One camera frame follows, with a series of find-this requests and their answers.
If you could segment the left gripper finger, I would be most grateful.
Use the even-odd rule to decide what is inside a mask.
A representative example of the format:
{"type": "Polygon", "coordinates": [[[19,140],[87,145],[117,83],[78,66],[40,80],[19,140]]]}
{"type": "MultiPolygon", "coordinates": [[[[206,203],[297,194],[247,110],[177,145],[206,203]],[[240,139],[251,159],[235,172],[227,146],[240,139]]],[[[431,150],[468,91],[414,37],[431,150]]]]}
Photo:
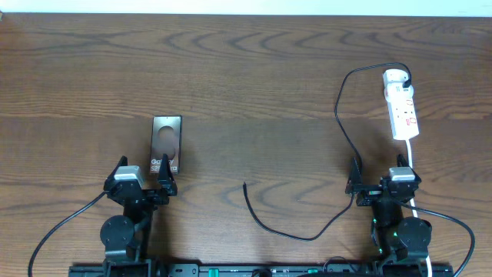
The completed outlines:
{"type": "Polygon", "coordinates": [[[166,191],[168,196],[176,196],[178,194],[178,187],[171,172],[171,166],[169,164],[169,157],[167,154],[163,154],[162,156],[157,181],[161,188],[166,191]]]}
{"type": "Polygon", "coordinates": [[[128,165],[128,158],[126,156],[122,156],[117,165],[115,166],[115,168],[112,170],[112,172],[110,173],[110,175],[106,178],[105,180],[105,184],[106,185],[110,185],[111,183],[113,183],[115,181],[115,175],[116,175],[116,172],[118,171],[118,169],[122,166],[127,166],[128,165]]]}

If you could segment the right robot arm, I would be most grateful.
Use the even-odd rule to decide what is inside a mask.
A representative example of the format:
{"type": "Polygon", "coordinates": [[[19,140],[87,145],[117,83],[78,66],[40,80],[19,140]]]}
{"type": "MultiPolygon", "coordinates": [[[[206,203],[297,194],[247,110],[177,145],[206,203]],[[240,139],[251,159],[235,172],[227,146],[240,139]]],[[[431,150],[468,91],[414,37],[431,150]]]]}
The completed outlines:
{"type": "Polygon", "coordinates": [[[356,198],[356,205],[372,209],[371,236],[380,249],[372,271],[378,275],[433,275],[428,252],[432,226],[417,216],[403,214],[420,183],[421,178],[402,155],[376,185],[363,183],[357,159],[351,160],[345,192],[356,198]]]}

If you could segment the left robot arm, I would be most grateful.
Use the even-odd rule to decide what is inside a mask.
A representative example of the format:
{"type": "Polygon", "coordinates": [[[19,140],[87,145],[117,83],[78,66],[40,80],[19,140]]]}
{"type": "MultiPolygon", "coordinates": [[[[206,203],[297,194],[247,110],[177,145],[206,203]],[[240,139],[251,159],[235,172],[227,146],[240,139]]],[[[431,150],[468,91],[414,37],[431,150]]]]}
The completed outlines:
{"type": "Polygon", "coordinates": [[[166,276],[168,270],[157,258],[148,256],[153,214],[178,188],[171,172],[169,158],[164,154],[158,170],[158,189],[143,189],[141,170],[129,165],[122,156],[106,178],[103,191],[121,205],[124,211],[103,224],[100,239],[105,246],[104,276],[166,276]]]}

